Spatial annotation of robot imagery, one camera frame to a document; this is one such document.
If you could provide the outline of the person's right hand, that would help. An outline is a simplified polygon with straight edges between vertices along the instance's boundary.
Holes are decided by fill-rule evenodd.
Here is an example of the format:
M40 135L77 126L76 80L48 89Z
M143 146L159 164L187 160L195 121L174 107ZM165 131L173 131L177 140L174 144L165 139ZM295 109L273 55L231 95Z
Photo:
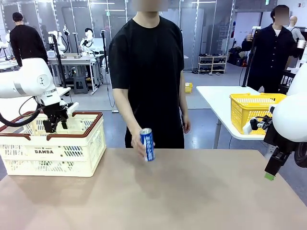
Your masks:
M141 129L136 129L131 133L131 145L140 154L140 156L144 158L146 154L146 148L141 143L140 131Z

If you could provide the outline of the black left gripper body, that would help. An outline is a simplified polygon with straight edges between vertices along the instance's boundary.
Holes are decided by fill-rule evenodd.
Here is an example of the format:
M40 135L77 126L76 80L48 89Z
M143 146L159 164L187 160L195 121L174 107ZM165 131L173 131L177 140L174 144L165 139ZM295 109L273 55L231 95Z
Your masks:
M44 114L48 117L48 119L52 117L60 120L68 119L67 110L72 105L72 102L59 102L52 105L48 105L44 108Z

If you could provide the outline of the person's left hand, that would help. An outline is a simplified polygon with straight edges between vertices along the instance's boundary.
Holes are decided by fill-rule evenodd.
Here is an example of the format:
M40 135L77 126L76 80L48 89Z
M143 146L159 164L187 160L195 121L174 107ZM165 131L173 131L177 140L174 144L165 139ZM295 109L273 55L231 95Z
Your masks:
M190 132L191 129L191 122L188 115L182 115L182 127L184 134Z

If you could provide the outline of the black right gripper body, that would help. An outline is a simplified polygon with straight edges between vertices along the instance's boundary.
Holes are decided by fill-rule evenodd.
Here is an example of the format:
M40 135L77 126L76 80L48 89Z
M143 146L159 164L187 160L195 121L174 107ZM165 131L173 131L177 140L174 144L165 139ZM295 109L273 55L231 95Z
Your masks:
M281 136L275 129L273 123L271 123L266 129L266 135L264 142L276 146L282 153L292 153L296 150L296 142L290 141Z

